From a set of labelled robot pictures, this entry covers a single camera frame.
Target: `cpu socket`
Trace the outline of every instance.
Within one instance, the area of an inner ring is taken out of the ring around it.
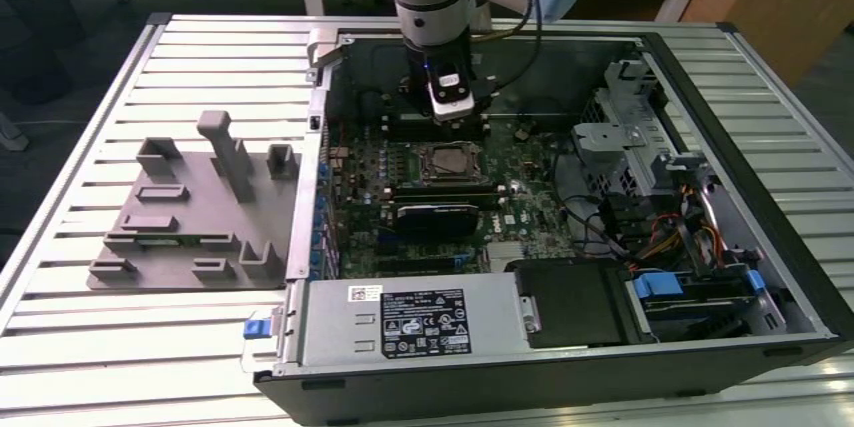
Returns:
[[[453,142],[424,147],[420,152],[421,182],[460,183],[482,181],[478,153],[471,142]]]

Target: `power supply label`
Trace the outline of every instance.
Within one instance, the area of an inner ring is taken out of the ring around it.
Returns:
[[[462,289],[383,293],[380,318],[385,358],[471,354]]]

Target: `slotted metal surface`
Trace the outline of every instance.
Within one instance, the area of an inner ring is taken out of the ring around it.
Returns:
[[[201,110],[217,108],[228,110],[232,133],[248,139],[249,151],[263,152],[269,142],[283,140],[299,151],[311,95],[305,42],[311,28],[323,25],[395,23],[175,16],[167,26],[147,28],[49,205],[0,277],[4,426],[293,425],[256,392],[239,361],[243,319],[275,306],[281,292],[91,292],[85,279],[100,236],[139,173],[133,156],[147,136],[172,136],[179,148],[208,150],[195,120]],[[854,301],[850,164],[775,79],[756,71],[759,61],[739,39],[711,25],[596,22],[556,28],[662,34],[815,257]],[[688,146],[695,145],[678,118],[675,126]],[[264,358],[273,349],[271,341],[255,350]],[[638,426],[850,425],[854,403],[843,395],[852,391],[854,358],[843,355],[694,399],[403,424],[570,425],[619,418]]]

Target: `blue latch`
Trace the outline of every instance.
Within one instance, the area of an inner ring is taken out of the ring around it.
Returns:
[[[268,339],[272,337],[271,319],[248,319],[243,323],[243,338],[245,340]]]
[[[671,272],[643,274],[635,279],[634,285],[640,299],[659,295],[682,295],[683,293],[676,274]]]
[[[764,290],[764,279],[762,278],[762,274],[758,270],[747,271],[747,280],[750,281],[754,294],[758,294]]]

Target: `motherboard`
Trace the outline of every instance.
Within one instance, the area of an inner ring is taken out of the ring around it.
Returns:
[[[494,272],[512,260],[574,255],[552,182],[564,139],[523,117],[476,124],[456,135],[417,119],[339,124],[341,278]]]

